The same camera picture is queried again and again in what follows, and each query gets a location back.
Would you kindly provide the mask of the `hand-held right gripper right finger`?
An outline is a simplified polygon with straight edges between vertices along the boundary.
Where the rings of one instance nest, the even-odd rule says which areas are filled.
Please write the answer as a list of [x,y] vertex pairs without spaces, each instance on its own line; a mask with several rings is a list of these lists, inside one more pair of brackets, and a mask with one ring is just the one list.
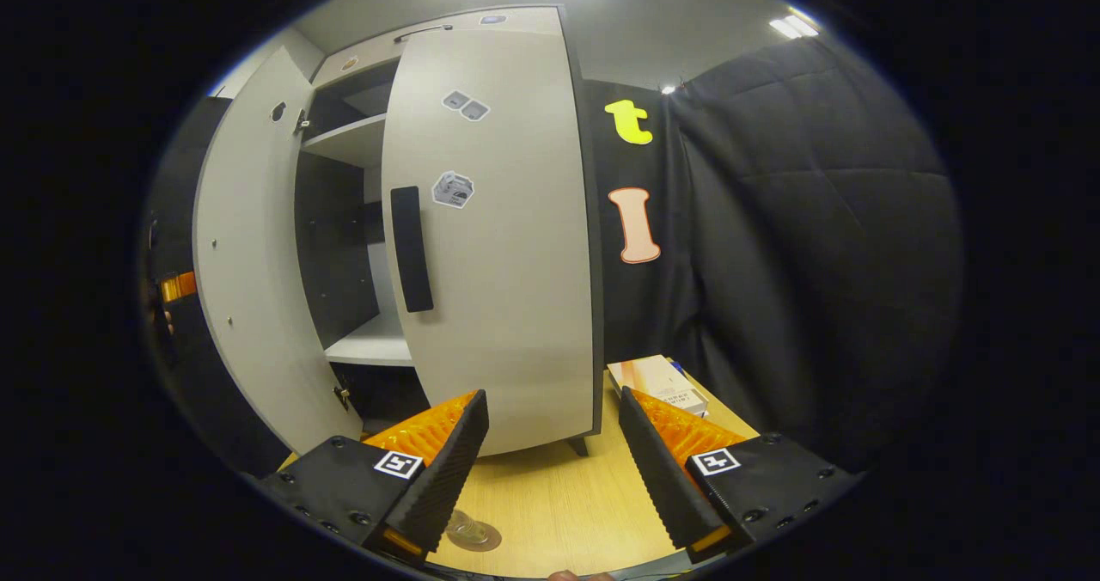
[[776,541],[864,480],[793,437],[745,437],[640,390],[620,391],[618,424],[673,546],[695,564]]

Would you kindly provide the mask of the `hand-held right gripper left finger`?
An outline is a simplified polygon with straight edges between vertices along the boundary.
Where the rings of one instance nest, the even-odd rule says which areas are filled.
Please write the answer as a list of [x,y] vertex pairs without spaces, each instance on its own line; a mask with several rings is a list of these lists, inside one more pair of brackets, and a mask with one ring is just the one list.
[[471,390],[365,439],[330,437],[256,486],[341,541],[424,564],[488,429],[485,390]]

